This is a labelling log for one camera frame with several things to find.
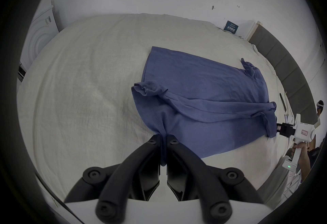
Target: wrinkled fabric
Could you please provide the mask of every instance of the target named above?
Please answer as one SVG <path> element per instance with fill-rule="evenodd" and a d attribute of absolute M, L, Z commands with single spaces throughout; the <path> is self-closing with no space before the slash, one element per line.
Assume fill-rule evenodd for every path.
<path fill-rule="evenodd" d="M 191 54 L 152 47 L 142 81 L 132 94 L 145 125 L 161 138 L 172 134 L 200 158 L 276 136 L 276 103 L 258 68 L 237 69 Z"/>

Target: white bed sheet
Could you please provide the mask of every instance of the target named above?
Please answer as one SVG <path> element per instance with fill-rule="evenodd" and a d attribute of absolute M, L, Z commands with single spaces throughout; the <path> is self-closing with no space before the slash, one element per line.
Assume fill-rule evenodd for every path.
<path fill-rule="evenodd" d="M 279 93 L 288 102 L 269 62 L 246 40 L 210 22 L 152 14 L 77 21 L 45 46 L 17 95 L 27 150 L 40 176 L 60 199 L 86 168 L 121 163 L 153 135 L 138 115 L 131 94 L 152 46 L 237 68 L 243 68 L 241 58 L 251 62 L 265 78 L 270 101 L 277 103 L 278 122 L 284 122 Z M 262 136 L 203 160 L 215 167 L 241 169 L 258 189 L 290 144 L 283 136 Z"/>

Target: washing machine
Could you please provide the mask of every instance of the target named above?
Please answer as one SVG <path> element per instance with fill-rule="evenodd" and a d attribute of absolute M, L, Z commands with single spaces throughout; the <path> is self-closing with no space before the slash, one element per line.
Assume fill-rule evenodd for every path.
<path fill-rule="evenodd" d="M 21 67 L 27 71 L 47 43 L 59 33 L 51 0 L 41 0 L 34 14 L 22 49 Z"/>

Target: hand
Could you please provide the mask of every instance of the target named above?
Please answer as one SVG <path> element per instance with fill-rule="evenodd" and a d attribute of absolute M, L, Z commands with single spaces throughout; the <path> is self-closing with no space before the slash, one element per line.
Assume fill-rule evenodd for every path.
<path fill-rule="evenodd" d="M 309 156 L 308 156 L 308 148 L 307 144 L 305 142 L 300 142 L 299 144 L 295 144 L 292 147 L 292 152 L 291 152 L 291 158 L 294 156 L 294 152 L 296 148 L 301 148 L 301 155 L 299 157 L 299 165 L 307 164 L 308 162 L 310 163 Z"/>

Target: gray headboard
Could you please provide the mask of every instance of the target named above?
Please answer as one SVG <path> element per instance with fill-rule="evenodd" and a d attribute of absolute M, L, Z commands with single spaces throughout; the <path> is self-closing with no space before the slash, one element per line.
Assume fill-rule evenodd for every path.
<path fill-rule="evenodd" d="M 258 25 L 249 42 L 254 44 L 274 67 L 287 92 L 294 116 L 299 113 L 301 122 L 315 124 L 318 118 L 311 90 L 300 67 L 285 47 L 261 25 Z"/>

